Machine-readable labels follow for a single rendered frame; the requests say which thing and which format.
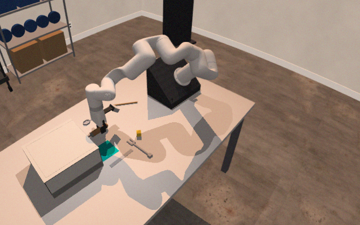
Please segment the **grey metal spoon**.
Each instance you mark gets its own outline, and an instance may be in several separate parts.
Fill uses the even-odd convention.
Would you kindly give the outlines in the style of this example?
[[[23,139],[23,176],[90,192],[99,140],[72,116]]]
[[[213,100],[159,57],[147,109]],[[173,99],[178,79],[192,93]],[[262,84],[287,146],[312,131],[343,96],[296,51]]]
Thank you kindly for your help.
[[[88,124],[90,124],[90,122],[91,122],[91,119],[90,120],[86,119],[85,121],[83,121],[83,125],[88,125]]]

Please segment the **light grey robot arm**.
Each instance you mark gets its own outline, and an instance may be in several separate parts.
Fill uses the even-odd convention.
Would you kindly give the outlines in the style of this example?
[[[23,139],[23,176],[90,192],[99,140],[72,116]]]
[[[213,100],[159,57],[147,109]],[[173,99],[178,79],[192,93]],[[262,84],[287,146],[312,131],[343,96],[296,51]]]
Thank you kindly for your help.
[[[176,64],[182,59],[189,61],[183,68],[177,68],[174,72],[174,78],[181,86],[187,86],[195,77],[205,80],[214,80],[218,77],[214,53],[211,50],[202,50],[189,42],[183,42],[175,48],[167,36],[159,35],[138,40],[132,49],[135,56],[124,66],[109,72],[102,79],[101,88],[97,84],[90,84],[85,88],[90,111],[98,112],[103,108],[102,101],[115,99],[115,85],[120,80],[135,80],[152,66],[156,61],[154,49],[168,65]]]

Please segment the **teal square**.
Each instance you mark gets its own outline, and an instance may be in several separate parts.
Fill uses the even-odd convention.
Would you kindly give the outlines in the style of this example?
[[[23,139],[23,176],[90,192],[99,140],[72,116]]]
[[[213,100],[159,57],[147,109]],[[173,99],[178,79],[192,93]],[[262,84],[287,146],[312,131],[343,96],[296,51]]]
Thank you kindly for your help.
[[[101,145],[99,145],[98,148],[100,149],[102,161],[105,161],[106,159],[108,159],[112,155],[119,152],[119,150],[112,143],[110,143],[108,140],[105,141],[104,143],[102,143]]]

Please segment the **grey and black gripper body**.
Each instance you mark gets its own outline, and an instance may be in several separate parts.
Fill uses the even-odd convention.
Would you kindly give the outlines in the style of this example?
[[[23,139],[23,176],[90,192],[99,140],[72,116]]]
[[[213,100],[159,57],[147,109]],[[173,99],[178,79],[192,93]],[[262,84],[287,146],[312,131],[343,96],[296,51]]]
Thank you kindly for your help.
[[[106,120],[106,116],[105,116],[105,112],[104,110],[100,110],[98,112],[92,112],[90,111],[90,116],[91,116],[91,120],[98,126],[98,127],[102,127],[103,125],[103,120],[107,123],[107,120]]]

